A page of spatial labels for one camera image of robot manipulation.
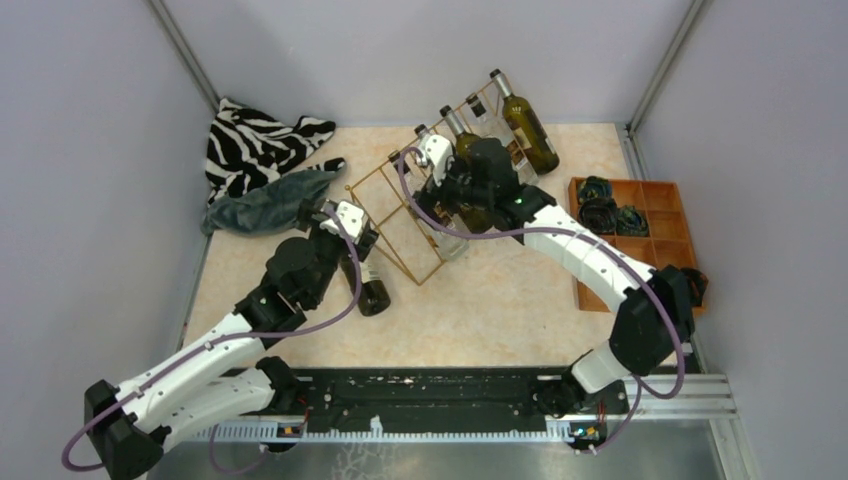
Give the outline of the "brown wine bottle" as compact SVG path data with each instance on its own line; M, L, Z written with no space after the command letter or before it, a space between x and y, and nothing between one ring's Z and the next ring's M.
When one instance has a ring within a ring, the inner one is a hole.
M414 132L419 140L424 140L430 134L430 130L425 124L417 125L414 128ZM492 223L485 213L470 205L457 204L456 208L451 210L451 212L456 213L459 216L461 221L464 223L465 228L470 233L482 234L492 228Z

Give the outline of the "dark bottle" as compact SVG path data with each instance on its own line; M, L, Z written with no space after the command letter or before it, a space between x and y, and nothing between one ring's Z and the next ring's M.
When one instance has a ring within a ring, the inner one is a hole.
M478 143L481 137L466 128L459 114L450 105L441 107L439 112L455 138L457 154L462 160L470 163L471 147Z
M389 292L371 256L359 262L359 276L355 275L354 263L349 257L341 259L340 268L352 293L355 292L356 279L359 279L362 284L358 299L361 315L372 317L389 308L391 305Z

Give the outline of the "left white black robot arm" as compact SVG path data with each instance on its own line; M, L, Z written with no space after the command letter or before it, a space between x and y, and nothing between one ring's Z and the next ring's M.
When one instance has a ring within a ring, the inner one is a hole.
M83 436L112 479L137 479L176 445L233 417L299 403L298 380L268 350L304 333L340 263L362 260L378 239L347 200L302 206L303 237L280 243L259 284L207 333L149 370L84 394Z

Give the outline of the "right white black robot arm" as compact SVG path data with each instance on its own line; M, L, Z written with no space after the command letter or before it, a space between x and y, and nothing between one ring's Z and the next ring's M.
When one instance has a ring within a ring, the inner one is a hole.
M512 237L554 260L615 315L609 338L537 393L544 414L588 412L603 389L629 376L642 379L669 357L676 359L678 372L664 396L680 391L682 345L694 331L683 271L638 261L581 226L553 196L519 181L509 152L496 139L475 142L469 160L461 159L453 143L438 134L418 139L413 151L417 164L430 170L426 194L448 207L481 210L493 223L492 237Z

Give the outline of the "olive green wine bottle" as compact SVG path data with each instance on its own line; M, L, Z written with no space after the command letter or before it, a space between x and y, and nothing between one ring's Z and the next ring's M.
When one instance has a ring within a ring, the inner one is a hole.
M529 101L514 92L499 69L489 76L503 101L501 115L536 174L555 170L560 164L559 156Z

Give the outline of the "clear square liquor bottle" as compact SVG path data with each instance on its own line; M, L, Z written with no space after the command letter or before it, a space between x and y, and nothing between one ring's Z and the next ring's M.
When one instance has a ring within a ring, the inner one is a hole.
M475 132L481 137L498 139L510 154L512 167L517 173L519 182L536 185L538 176L507 124L493 114L477 94L469 95L466 103L475 120Z

